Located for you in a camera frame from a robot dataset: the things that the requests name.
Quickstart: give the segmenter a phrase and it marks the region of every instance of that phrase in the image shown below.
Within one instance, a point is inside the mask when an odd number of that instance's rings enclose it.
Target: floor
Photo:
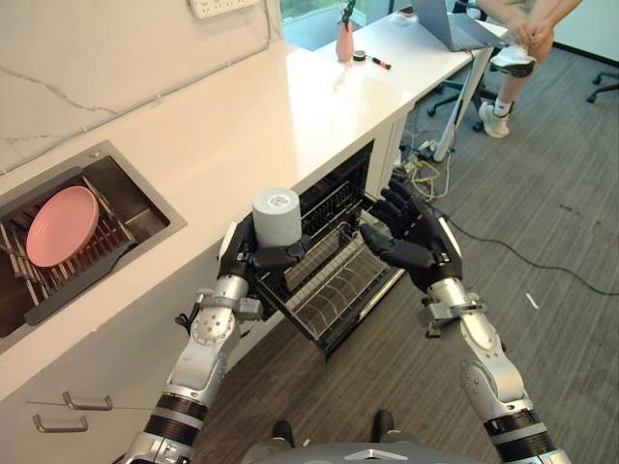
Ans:
[[[437,205],[468,232],[506,241],[538,263],[568,267],[617,292],[619,92],[585,101],[599,71],[612,69],[553,50],[518,99],[512,134],[503,140],[473,132],[469,109],[450,162],[449,195]],[[491,75],[488,86],[496,89],[498,79]],[[409,118],[408,128],[421,134],[416,143],[447,118],[450,107],[426,116],[439,98],[430,96]],[[503,247],[456,235],[465,283],[488,303],[556,443],[574,463],[616,462],[619,298],[532,268]],[[226,377],[194,462],[238,463],[281,418],[301,444],[366,441],[373,413],[387,408],[399,428],[431,447],[498,463],[441,342],[423,337],[420,298],[402,279],[328,363],[290,323],[281,323]]]

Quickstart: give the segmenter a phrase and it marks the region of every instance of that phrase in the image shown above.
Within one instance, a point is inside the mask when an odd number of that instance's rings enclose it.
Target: drawer handle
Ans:
[[[88,421],[84,416],[79,418],[79,423],[81,423],[80,427],[45,427],[41,422],[41,416],[38,414],[32,417],[32,421],[35,423],[35,427],[41,433],[75,433],[75,432],[85,432],[88,430]]]
[[[97,404],[75,404],[71,399],[71,395],[68,391],[62,393],[62,399],[65,400],[65,404],[69,406],[71,409],[75,409],[76,411],[111,411],[114,407],[112,405],[112,398],[106,396],[103,401],[105,401],[104,405]]]

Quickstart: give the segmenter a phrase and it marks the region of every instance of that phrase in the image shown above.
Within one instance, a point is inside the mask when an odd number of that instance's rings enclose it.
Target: glass window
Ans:
[[[359,29],[389,13],[389,1],[357,0],[351,20]],[[280,0],[285,39],[309,50],[336,39],[342,0]]]

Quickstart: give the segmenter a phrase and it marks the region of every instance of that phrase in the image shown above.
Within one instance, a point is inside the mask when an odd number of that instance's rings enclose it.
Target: laptop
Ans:
[[[468,14],[447,14],[445,0],[411,0],[411,4],[419,23],[451,51],[508,45]]]

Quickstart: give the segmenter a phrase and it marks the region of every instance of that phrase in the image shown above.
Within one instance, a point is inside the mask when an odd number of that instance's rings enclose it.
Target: pink bowl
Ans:
[[[69,187],[49,198],[28,231],[28,258],[41,268],[66,261],[95,233],[99,204],[88,188]]]

